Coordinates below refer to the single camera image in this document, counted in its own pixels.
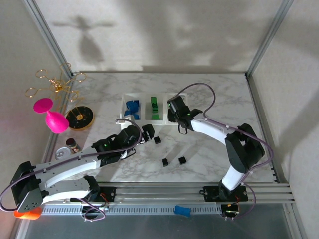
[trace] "white marble table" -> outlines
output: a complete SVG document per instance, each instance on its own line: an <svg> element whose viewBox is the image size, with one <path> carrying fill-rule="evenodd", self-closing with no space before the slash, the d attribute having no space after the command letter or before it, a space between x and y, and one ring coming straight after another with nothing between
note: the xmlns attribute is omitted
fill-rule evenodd
<svg viewBox="0 0 319 239"><path fill-rule="evenodd" d="M204 82L211 85L217 95L215 106L208 115L230 125L250 124L261 137L257 117L243 74L143 74L143 73L90 73L86 81L75 88L85 97L81 105L90 107L95 114L93 125L85 131L72 131L59 135L55 150L65 146L72 137L82 148L99 139L120 132L115 124L119 117L121 97L131 92L178 92L183 87ZM204 110L212 102L212 93L204 86L195 86L186 91L190 109ZM218 182L229 167L226 147L220 142L200 133L178 133L177 126L154 126L155 135L161 143L149 141L136 148L137 153L118 163L81 175L93 175L100 182ZM187 163L180 165L178 158L185 156ZM168 167L162 159L167 158ZM254 171L247 178L252 182L273 182L270 166Z"/></svg>

